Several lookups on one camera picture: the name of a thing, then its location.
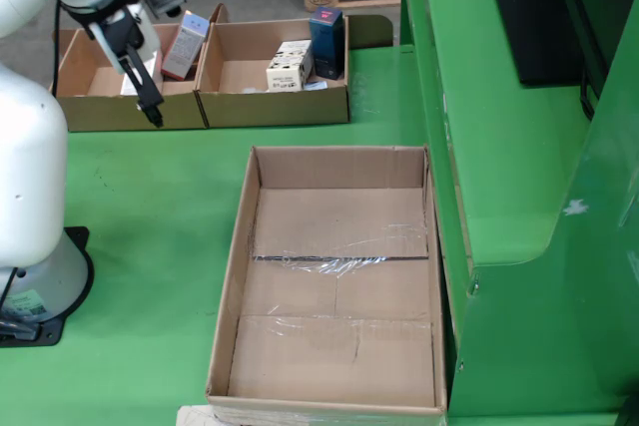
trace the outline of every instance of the cable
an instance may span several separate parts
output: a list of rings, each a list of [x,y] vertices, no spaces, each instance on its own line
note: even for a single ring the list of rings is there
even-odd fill
[[[60,70],[60,13],[62,11],[62,1],[56,0],[56,14],[53,22],[53,85],[51,94],[58,97],[58,76]]]
[[[590,99],[588,98],[588,72],[585,67],[583,69],[583,75],[581,76],[580,100],[583,113],[585,114],[586,118],[592,122],[592,119],[595,116],[595,109],[592,107]]]
[[[2,291],[2,296],[0,296],[0,315],[2,314],[2,306],[4,306],[4,300],[7,299],[7,295],[9,294],[9,289],[11,289],[11,283],[13,283],[13,278],[16,276],[18,272],[18,268],[13,268],[11,270],[11,274],[9,275],[9,280],[7,281],[7,285],[4,287],[4,291]]]

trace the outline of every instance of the cardboard box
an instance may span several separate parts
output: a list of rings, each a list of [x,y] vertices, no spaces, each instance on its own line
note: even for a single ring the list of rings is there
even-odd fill
[[[179,25],[157,25],[166,51]],[[164,129],[203,129],[206,122],[194,94],[198,64],[185,82],[165,79],[160,106]],[[124,75],[112,67],[100,45],[84,30],[75,32],[60,64],[58,102],[71,132],[158,130],[137,109],[135,96],[121,95]]]
[[[310,40],[283,42],[267,68],[269,92],[300,92],[312,69]]]
[[[340,80],[327,80],[325,90],[267,93],[265,71],[278,48],[310,38],[308,19],[213,25],[197,82],[210,126],[347,123],[347,72]],[[324,79],[311,75],[309,83],[318,80]]]
[[[251,151],[207,384],[220,420],[439,424],[432,195],[420,148]]]

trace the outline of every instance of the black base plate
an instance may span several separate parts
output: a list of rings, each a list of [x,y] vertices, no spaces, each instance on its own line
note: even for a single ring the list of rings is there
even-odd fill
[[[16,339],[13,336],[0,335],[0,348],[27,348],[35,346],[54,346],[58,344],[60,338],[62,338],[62,331],[64,330],[64,323],[67,317],[78,309],[89,295],[91,286],[93,286],[93,278],[95,276],[93,261],[86,249],[87,243],[89,242],[89,230],[84,226],[72,226],[65,228],[65,232],[87,260],[89,275],[87,277],[87,284],[85,284],[84,289],[82,290],[82,294],[80,294],[78,299],[76,299],[74,303],[62,314],[40,323],[40,334],[35,341],[24,341]]]

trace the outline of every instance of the blue product box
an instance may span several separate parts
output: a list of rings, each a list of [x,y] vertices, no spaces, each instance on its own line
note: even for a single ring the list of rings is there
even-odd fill
[[[311,39],[316,75],[337,80],[343,73],[344,26],[338,9],[319,7],[311,17]]]

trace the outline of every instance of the green machine housing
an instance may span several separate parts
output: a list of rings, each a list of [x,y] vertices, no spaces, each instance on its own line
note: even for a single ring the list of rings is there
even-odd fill
[[[449,416],[618,411],[639,388],[639,1],[591,124],[578,87],[519,84],[496,0],[401,13],[435,178]]]

